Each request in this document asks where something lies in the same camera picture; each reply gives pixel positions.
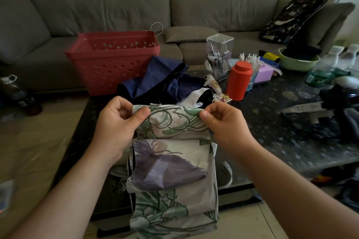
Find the throw pillow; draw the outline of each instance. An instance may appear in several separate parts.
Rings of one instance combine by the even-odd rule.
[[[168,43],[180,42],[205,42],[212,35],[217,34],[213,28],[209,27],[170,27],[164,30],[164,36]]]

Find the pen holder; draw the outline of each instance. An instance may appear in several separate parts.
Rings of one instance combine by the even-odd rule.
[[[234,38],[218,33],[208,37],[206,41],[207,61],[212,68],[213,77],[220,81],[226,78],[227,71],[231,69],[229,62]]]

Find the white wall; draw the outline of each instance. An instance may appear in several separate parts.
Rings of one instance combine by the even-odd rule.
[[[338,2],[352,2],[356,5],[355,10],[345,20],[337,39],[347,40],[346,44],[359,44],[359,0],[338,0]]]

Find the tile floor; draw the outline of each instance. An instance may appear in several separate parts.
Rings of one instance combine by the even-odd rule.
[[[46,194],[87,100],[83,94],[52,97],[43,101],[41,114],[8,121],[3,120],[12,110],[0,110],[0,183],[8,179],[16,183],[11,209],[0,218],[0,238]],[[251,194],[250,190],[241,193],[246,198]],[[84,238],[96,238],[96,231],[89,223]],[[287,238],[265,203],[222,212],[217,231],[194,238],[220,237]]]

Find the hand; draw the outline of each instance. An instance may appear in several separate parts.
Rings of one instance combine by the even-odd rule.
[[[122,97],[114,97],[100,112],[87,154],[112,166],[150,113],[148,107],[143,107],[132,115],[132,104]]]
[[[213,131],[218,145],[229,153],[258,144],[242,112],[227,103],[212,103],[200,112],[200,118]]]

